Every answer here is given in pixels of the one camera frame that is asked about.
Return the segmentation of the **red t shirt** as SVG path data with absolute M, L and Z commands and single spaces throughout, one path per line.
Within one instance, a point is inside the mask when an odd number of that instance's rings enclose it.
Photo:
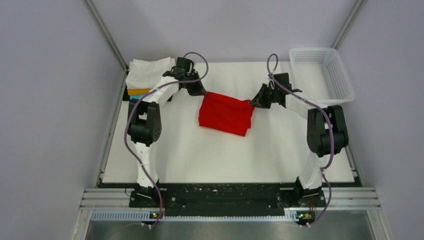
M 239 100 L 230 96 L 208 92 L 199 108 L 200 127 L 245 137 L 252 126 L 254 107 L 250 100 Z

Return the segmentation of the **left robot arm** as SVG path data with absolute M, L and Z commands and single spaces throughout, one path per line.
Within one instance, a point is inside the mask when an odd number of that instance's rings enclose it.
M 137 161 L 135 192 L 149 207 L 156 206 L 161 198 L 159 176 L 152 156 L 153 143 L 162 133 L 161 107 L 180 89 L 186 89 L 190 96 L 206 95 L 201 80 L 194 64 L 177 64 L 165 71 L 141 98 L 129 102 L 126 133 L 134 145 L 130 153 Z

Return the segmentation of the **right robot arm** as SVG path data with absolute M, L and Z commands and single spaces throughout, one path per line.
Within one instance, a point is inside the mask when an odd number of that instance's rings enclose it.
M 270 109 L 272 104 L 297 113 L 307 122 L 306 142 L 310 150 L 301 174 L 296 178 L 292 199 L 307 206 L 319 196 L 324 172 L 349 143 L 343 108 L 340 105 L 319 103 L 299 89 L 293 89 L 288 73 L 269 74 L 249 105 Z

